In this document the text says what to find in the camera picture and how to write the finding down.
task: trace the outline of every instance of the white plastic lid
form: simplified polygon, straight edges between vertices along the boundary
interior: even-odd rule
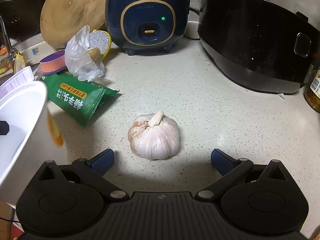
[[[15,73],[12,77],[6,80],[0,86],[0,99],[3,98],[10,91],[18,88],[19,86],[29,83],[34,80],[34,76],[30,66],[27,66]]]

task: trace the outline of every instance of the green snack package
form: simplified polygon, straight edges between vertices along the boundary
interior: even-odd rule
[[[82,126],[87,125],[99,105],[118,93],[95,82],[81,82],[68,72],[41,79],[47,85],[48,98]]]

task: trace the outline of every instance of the wooden cutting board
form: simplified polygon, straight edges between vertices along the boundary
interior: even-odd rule
[[[93,31],[104,24],[105,3],[106,0],[46,0],[40,18],[42,37],[49,45],[64,48],[84,25]]]

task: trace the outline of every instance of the garlic bulb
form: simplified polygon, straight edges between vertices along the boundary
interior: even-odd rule
[[[178,124],[162,111],[139,115],[128,131],[132,152],[148,160],[175,155],[180,148],[179,139]]]

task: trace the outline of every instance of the plastic bag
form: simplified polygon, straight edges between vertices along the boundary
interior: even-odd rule
[[[98,58],[93,62],[87,49],[89,49],[89,25],[84,26],[68,41],[65,50],[66,66],[71,74],[79,81],[92,81],[103,75],[104,65]]]

